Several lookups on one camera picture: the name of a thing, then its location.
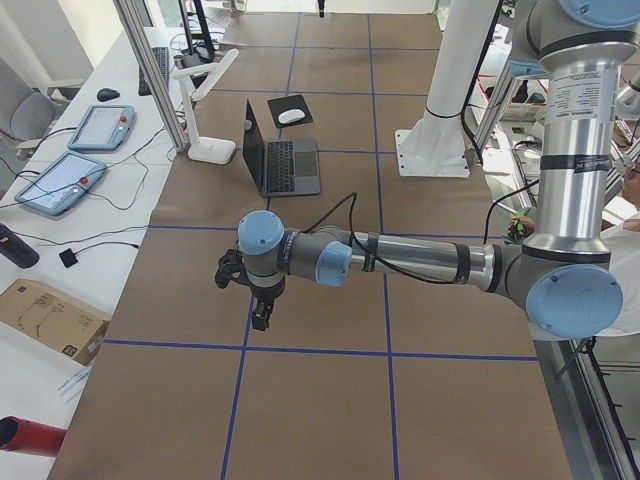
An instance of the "black computer mouse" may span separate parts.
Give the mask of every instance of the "black computer mouse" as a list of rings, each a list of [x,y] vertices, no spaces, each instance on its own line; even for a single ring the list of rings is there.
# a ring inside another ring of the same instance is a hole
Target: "black computer mouse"
[[[108,100],[113,100],[114,98],[118,98],[120,96],[120,92],[114,90],[113,88],[101,88],[96,95],[96,98],[101,102],[106,102]]]

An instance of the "tablet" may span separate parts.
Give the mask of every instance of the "tablet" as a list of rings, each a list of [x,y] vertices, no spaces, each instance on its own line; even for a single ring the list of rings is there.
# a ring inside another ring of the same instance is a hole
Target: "tablet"
[[[135,119],[131,105],[92,105],[67,147],[76,152],[111,152],[124,142]]]
[[[99,160],[68,151],[30,180],[14,200],[47,215],[61,215],[93,187],[106,169]]]

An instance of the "person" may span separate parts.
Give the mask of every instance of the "person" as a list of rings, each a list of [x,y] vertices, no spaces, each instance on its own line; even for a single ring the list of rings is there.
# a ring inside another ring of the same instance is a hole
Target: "person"
[[[637,160],[624,173],[622,198],[636,207],[638,212],[620,225],[604,230],[600,236],[611,250],[609,271],[622,288],[624,303],[618,318],[598,336],[623,336],[640,333],[640,162]],[[531,235],[535,221],[530,217],[516,216],[521,236]]]

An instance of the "keyboard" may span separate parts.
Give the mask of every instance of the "keyboard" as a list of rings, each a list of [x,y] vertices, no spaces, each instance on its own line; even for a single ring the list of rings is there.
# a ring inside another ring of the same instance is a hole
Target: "keyboard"
[[[160,73],[162,74],[162,78],[164,79],[164,83],[169,88],[169,71],[171,70],[169,67],[169,49],[167,47],[153,47],[153,54],[156,57],[156,63],[158,67],[160,67]],[[142,73],[142,68],[139,69],[138,73],[138,95],[141,97],[145,95],[151,95],[151,88],[147,83],[147,80],[144,78],[144,73]]]
[[[293,142],[267,143],[267,193],[293,192]]]

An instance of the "mouse pad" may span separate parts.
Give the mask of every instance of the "mouse pad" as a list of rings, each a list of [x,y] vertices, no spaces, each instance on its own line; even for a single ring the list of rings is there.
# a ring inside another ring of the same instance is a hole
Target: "mouse pad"
[[[273,123],[275,123],[276,127],[278,128],[286,128],[293,125],[302,125],[303,123],[313,122],[313,117],[311,116],[309,107],[307,107],[307,102],[304,101],[304,97],[302,95],[290,95],[288,97],[272,98],[271,100],[267,100],[267,103],[269,104],[269,110],[271,110]],[[287,125],[284,125],[278,121],[278,116],[282,112],[293,110],[294,108],[299,108],[305,113],[305,117],[302,120],[298,120],[297,122],[289,123]]]

